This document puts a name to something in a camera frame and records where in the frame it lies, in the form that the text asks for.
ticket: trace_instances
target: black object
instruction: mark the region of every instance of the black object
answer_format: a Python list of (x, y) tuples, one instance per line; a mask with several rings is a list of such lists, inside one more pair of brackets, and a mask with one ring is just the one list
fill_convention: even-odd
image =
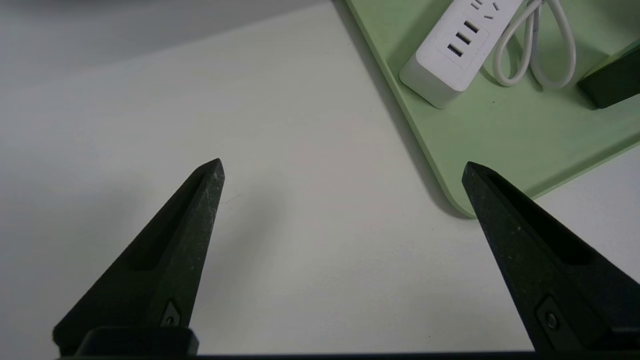
[(640, 94), (640, 41), (589, 71), (578, 87), (600, 109)]
[[(54, 340), (62, 356), (195, 356), (198, 342), (187, 326), (223, 181), (219, 160), (193, 172), (56, 326)], [(489, 168), (468, 163), (463, 184), (536, 352), (197, 359), (640, 357), (640, 286), (635, 281)]]
[(53, 329), (60, 355), (99, 327), (189, 326), (224, 181), (220, 160), (184, 181)]

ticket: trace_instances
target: white power strip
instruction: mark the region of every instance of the white power strip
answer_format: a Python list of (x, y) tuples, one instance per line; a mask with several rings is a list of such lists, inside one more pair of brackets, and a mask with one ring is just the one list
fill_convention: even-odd
[(476, 76), (522, 0), (454, 0), (400, 72), (400, 80), (445, 108)]

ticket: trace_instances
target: white cable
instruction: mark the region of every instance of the white cable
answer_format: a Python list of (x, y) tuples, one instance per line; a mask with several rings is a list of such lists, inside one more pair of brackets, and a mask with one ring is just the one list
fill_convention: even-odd
[[(540, 9), (544, 2), (549, 4), (551, 12), (554, 14), (558, 27), (560, 28), (560, 34), (564, 40), (565, 49), (567, 52), (567, 71), (563, 78), (559, 81), (553, 81), (547, 77), (542, 71), (538, 63), (536, 56), (538, 50), (538, 26), (540, 25)], [(525, 24), (524, 31), (524, 46), (522, 51), (522, 59), (520, 60), (520, 68), (512, 78), (507, 78), (502, 73), (502, 54), (509, 42), (509, 39), (513, 36), (523, 22)], [(524, 12), (514, 21), (502, 34), (500, 40), (495, 46), (495, 54), (493, 56), (493, 75), (495, 79), (503, 86), (513, 86), (522, 79), (527, 72), (527, 67), (531, 64), (531, 71), (536, 77), (536, 80), (544, 88), (562, 88), (566, 86), (573, 77), (575, 72), (575, 40), (573, 39), (573, 33), (571, 27), (569, 27), (569, 21), (564, 14), (562, 6), (560, 6), (559, 0), (532, 0), (525, 8)]]

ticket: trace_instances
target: white tabletop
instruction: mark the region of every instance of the white tabletop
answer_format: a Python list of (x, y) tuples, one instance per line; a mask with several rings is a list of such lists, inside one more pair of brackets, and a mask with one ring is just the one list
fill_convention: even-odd
[[(200, 353), (528, 349), (343, 4), (0, 3), (0, 350), (51, 329), (199, 164)], [(640, 149), (539, 203), (640, 279)]]

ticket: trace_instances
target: light green board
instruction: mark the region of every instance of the light green board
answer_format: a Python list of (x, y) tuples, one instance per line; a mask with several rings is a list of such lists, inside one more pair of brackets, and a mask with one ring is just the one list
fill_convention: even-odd
[[(530, 197), (556, 186), (635, 146), (640, 140), (640, 97), (594, 110), (575, 82), (590, 68), (640, 37), (640, 0), (562, 2), (577, 43), (573, 84), (542, 91), (528, 74), (503, 88), (495, 83), (491, 59), (469, 89), (438, 110), (409, 88), (398, 74), (448, 0), (348, 0), (348, 5), (411, 125), (442, 189), (452, 204), (472, 217), (460, 179), (468, 161), (486, 165)], [(550, 76), (562, 71), (564, 55), (553, 15), (545, 6), (540, 60)], [(512, 41), (511, 61), (521, 40)]]

